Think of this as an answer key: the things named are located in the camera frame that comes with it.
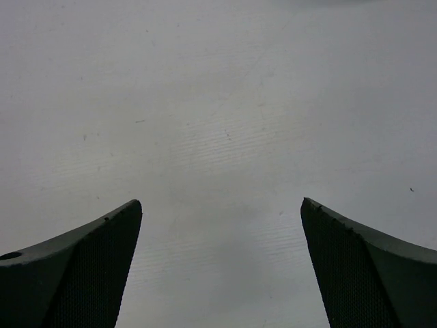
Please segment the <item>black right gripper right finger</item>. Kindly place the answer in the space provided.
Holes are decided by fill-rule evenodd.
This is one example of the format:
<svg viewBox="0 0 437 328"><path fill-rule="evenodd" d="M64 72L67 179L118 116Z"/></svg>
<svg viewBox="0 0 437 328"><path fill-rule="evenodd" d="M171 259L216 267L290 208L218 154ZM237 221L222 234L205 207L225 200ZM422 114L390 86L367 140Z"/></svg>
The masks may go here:
<svg viewBox="0 0 437 328"><path fill-rule="evenodd" d="M305 198L302 226L331 327L435 327L436 251Z"/></svg>

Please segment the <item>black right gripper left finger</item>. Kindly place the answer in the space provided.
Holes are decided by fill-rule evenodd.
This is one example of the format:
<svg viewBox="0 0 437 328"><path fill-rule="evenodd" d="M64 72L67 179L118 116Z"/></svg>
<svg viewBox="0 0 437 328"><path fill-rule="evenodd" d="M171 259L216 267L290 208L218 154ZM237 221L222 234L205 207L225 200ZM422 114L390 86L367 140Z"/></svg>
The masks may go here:
<svg viewBox="0 0 437 328"><path fill-rule="evenodd" d="M131 200L1 256L2 327L114 327L142 221Z"/></svg>

